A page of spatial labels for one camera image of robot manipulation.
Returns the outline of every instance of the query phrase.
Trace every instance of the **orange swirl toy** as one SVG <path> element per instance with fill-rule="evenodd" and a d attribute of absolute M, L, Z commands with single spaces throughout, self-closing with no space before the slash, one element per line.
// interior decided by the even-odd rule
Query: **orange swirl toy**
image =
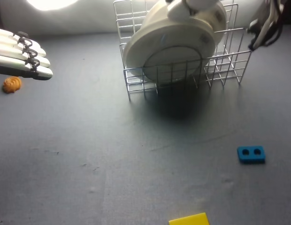
<path fill-rule="evenodd" d="M 22 86 L 22 80 L 17 76 L 7 78 L 3 83 L 3 90 L 5 93 L 14 93 Z"/>

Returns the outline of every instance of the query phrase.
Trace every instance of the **dish rack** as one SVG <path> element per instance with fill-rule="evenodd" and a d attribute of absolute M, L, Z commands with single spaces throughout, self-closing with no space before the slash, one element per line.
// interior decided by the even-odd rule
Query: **dish rack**
<path fill-rule="evenodd" d="M 120 51 L 123 60 L 123 51 L 130 40 L 130 38 L 136 33 L 146 17 L 146 14 L 154 6 L 158 0 L 116 0 L 114 2 L 116 25 L 120 40 Z M 187 71 L 191 68 L 189 65 L 195 62 L 176 62 L 172 63 L 170 68 L 170 74 L 173 74 L 173 65 L 185 64 L 182 70 L 185 71 L 185 78 L 181 82 L 173 82 L 172 76 L 170 77 L 170 84 L 159 84 L 159 67 L 155 66 L 157 82 L 152 83 L 146 81 L 144 78 L 143 68 L 126 68 L 123 62 L 123 75 L 125 84 L 130 99 L 131 93 L 156 91 L 157 94 L 162 89 L 168 88 L 172 90 L 174 88 L 186 89 L 187 85 L 192 85 L 196 89 L 200 83 L 206 82 L 211 89 L 214 81 L 221 81 L 224 86 L 227 79 L 236 79 L 240 84 L 243 80 L 245 70 L 247 68 L 249 59 L 251 57 L 251 51 L 248 50 L 247 45 L 244 45 L 243 40 L 246 33 L 244 28 L 235 28 L 236 17 L 238 13 L 238 4 L 232 0 L 231 4 L 224 5 L 227 14 L 227 28 L 217 33 L 223 33 L 222 41 L 215 48 L 215 52 L 212 57 L 207 59 L 201 59 L 200 64 L 203 61 L 208 63 L 203 67 L 202 65 L 193 73 L 192 76 L 187 75 Z M 140 70 L 141 75 L 133 75 L 133 70 Z"/>

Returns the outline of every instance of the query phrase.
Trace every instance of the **yellow sticky note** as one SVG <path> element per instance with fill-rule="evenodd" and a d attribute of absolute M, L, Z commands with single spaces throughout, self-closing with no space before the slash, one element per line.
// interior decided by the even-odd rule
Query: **yellow sticky note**
<path fill-rule="evenodd" d="M 206 213 L 174 219 L 168 222 L 169 225 L 209 225 Z"/>

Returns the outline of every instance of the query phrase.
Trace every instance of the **blue rectangular block with holes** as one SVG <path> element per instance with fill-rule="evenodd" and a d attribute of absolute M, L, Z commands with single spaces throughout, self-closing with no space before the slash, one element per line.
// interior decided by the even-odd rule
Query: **blue rectangular block with holes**
<path fill-rule="evenodd" d="M 237 149 L 239 161 L 245 164 L 265 163 L 266 155 L 262 146 L 241 146 Z"/>

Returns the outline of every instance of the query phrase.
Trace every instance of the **robotic hand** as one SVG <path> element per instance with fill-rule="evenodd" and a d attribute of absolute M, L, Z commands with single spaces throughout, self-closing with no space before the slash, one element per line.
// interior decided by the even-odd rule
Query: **robotic hand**
<path fill-rule="evenodd" d="M 270 14 L 268 19 L 263 22 L 254 20 L 251 22 L 248 32 L 255 35 L 255 38 L 249 45 L 249 49 L 254 51 L 260 46 L 270 46 L 279 39 L 282 32 L 283 5 L 281 0 L 270 0 Z M 166 0 L 170 3 L 168 6 L 168 17 L 176 21 L 187 20 L 190 16 L 199 11 L 204 11 L 212 7 L 218 0 Z"/>
<path fill-rule="evenodd" d="M 49 80 L 53 72 L 46 52 L 26 33 L 0 29 L 0 74 Z"/>

